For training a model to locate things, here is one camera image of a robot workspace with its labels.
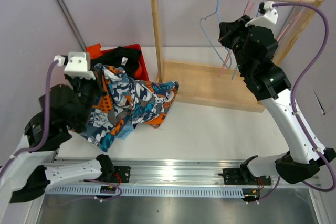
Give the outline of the patterned blue orange shorts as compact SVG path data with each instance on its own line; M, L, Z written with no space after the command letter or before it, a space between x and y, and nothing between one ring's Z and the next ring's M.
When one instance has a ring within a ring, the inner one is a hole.
M129 124L161 126L178 93L177 81L136 80L122 67L95 65L99 70L105 95L95 98L83 138L107 152Z

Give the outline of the black shorts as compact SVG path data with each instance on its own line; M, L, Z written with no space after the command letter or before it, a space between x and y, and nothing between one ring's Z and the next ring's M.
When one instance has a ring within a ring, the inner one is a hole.
M116 68L122 67L128 76L135 78L135 74L139 70L141 52L138 49L117 47L112 51L108 51L99 58L96 63L101 63L107 66L114 66Z

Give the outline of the light blue shorts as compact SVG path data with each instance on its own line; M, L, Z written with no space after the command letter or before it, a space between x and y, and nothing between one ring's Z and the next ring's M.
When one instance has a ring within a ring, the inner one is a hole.
M117 138L125 140L132 132L134 127L132 125L126 125L118 134Z

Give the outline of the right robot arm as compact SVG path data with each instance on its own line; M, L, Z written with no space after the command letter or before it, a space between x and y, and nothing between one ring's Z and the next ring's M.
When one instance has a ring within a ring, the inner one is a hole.
M272 116L289 147L288 152L268 157L253 156L241 164L240 179L251 184L260 176L280 176L296 184L316 175L325 162L332 161L335 150L318 139L312 143L312 130L292 108L292 87L285 72L272 61L278 47L271 29L249 25L242 16L234 22L219 23L219 43L233 51L240 76L248 90Z

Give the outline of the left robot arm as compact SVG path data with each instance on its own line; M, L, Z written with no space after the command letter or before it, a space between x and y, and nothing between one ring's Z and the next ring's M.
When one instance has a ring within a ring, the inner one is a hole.
M98 79L66 79L69 85L47 84L45 94L39 97L41 112L30 119L17 150L1 167L1 202L28 202L60 185L113 178L115 167L104 154L76 165L52 164L56 150L72 138L70 131L87 130L95 98L104 93Z

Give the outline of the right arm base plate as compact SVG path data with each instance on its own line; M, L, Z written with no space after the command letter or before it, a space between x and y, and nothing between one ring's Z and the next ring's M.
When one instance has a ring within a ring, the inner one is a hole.
M249 171L240 168L223 168L218 176L222 177L225 185L270 186L271 178L267 176L255 177Z

